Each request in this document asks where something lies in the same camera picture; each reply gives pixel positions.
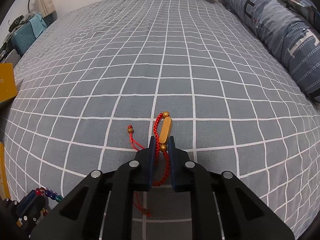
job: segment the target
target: yellow object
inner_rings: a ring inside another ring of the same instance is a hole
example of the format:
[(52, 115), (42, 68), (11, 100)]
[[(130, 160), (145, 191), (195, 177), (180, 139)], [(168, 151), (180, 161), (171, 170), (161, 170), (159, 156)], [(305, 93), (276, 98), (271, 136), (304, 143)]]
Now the yellow object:
[(7, 177), (4, 166), (4, 145), (0, 142), (0, 196), (2, 199), (10, 198)]
[(172, 119), (168, 116), (163, 121), (162, 129), (159, 137), (160, 144), (168, 143), (168, 139), (171, 133), (171, 127), (172, 127)]
[(160, 145), (160, 151), (165, 152), (168, 149), (166, 144), (161, 144)]
[(170, 116), (170, 113), (168, 111), (164, 111), (162, 113), (162, 118), (165, 119), (166, 117)]
[(11, 63), (0, 64), (0, 103), (15, 97), (17, 94), (13, 65)]

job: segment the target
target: triangular cutout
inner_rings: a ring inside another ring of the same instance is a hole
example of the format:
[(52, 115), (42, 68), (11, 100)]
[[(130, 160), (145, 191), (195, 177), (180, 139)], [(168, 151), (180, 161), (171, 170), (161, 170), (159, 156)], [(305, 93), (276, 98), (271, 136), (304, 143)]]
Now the triangular cutout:
[(263, 216), (263, 211), (239, 187), (236, 188), (238, 199), (241, 203), (245, 218), (250, 221)]
[(71, 220), (77, 220), (82, 209), (84, 199), (88, 193), (89, 188), (84, 187), (69, 204), (60, 211), (60, 215)]

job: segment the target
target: orange box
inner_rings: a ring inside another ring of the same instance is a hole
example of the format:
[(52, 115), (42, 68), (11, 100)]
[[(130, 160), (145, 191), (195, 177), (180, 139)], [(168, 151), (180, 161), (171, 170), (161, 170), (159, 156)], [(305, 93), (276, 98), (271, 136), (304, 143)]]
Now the orange box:
[(11, 63), (0, 64), (0, 103), (15, 97), (17, 94), (13, 65)]

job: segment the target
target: mattress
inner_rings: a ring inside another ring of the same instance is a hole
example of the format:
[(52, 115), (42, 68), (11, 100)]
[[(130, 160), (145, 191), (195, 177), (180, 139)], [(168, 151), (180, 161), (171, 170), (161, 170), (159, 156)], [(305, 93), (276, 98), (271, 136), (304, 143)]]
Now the mattress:
[[(147, 146), (169, 111), (177, 148), (236, 174), (296, 238), (319, 211), (319, 109), (220, 3), (100, 1), (54, 22), (14, 71), (0, 119), (12, 198), (117, 169), (135, 156), (127, 126)], [(169, 180), (140, 199), (151, 217), (133, 210), (132, 239), (191, 239), (187, 193)]]

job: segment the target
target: purple bead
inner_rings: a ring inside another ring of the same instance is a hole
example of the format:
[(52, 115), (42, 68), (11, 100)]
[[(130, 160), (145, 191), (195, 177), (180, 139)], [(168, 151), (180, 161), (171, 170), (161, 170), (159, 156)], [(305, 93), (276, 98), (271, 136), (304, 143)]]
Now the purple bead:
[(51, 198), (52, 200), (55, 200), (55, 199), (56, 199), (56, 194), (52, 192), (52, 193), (50, 194), (50, 198)]
[(47, 197), (50, 197), (51, 191), (48, 190), (48, 189), (46, 189), (46, 190), (44, 191), (44, 194), (45, 194)]

